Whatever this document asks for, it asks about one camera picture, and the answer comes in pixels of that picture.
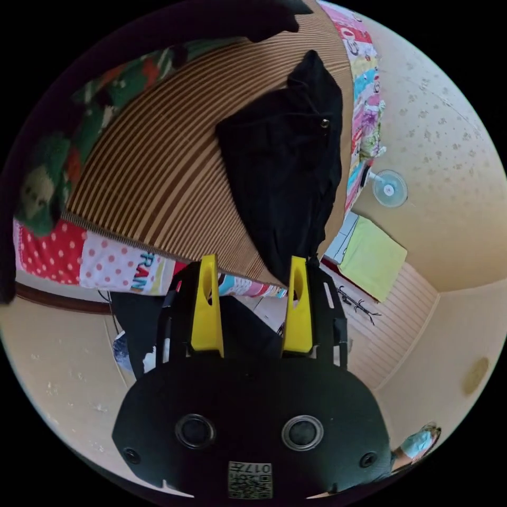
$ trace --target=wooden trim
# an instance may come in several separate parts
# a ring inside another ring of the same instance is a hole
[[[34,289],[28,285],[16,282],[16,295],[21,299],[36,303],[38,305],[57,308],[59,310],[68,310],[79,313],[93,313],[99,315],[110,315],[111,309],[109,304],[98,301],[84,301],[74,297],[59,296],[44,292],[43,290]]]

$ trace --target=sticker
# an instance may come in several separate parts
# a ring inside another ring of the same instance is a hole
[[[230,461],[229,498],[244,500],[273,498],[271,463]]]

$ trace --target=round wall fixture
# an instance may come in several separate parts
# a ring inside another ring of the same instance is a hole
[[[462,390],[465,396],[469,396],[475,392],[484,379],[490,367],[488,358],[480,358],[470,368],[462,383]]]

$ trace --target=yellow towel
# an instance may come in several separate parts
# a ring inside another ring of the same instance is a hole
[[[381,303],[387,299],[407,251],[370,220],[359,217],[340,272]]]

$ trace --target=wooden panel wall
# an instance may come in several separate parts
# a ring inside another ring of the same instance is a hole
[[[424,330],[438,301],[438,292],[430,283],[405,263],[389,297],[377,303],[361,289],[325,266],[335,285],[356,301],[363,299],[368,310],[380,313],[374,316],[374,325],[360,310],[343,304],[348,319],[349,337],[353,341],[349,356],[349,370],[371,390],[378,389],[394,373]],[[239,298],[273,329],[285,319],[286,299]]]

